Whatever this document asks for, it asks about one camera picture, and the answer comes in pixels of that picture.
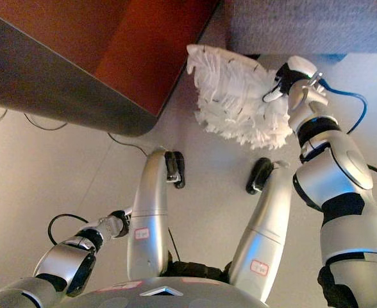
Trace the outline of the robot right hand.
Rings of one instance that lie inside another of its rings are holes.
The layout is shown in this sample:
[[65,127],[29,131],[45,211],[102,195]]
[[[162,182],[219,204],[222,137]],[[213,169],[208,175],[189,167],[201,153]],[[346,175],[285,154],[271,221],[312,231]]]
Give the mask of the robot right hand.
[[274,87],[266,93],[262,101],[272,102],[286,94],[299,80],[309,80],[317,72],[317,67],[306,58],[291,56],[276,72]]

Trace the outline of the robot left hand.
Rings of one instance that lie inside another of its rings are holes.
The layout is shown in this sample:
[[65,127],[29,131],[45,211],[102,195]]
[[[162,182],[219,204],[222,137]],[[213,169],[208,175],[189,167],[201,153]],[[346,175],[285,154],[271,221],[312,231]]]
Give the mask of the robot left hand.
[[115,210],[108,215],[112,238],[124,237],[129,233],[132,208]]

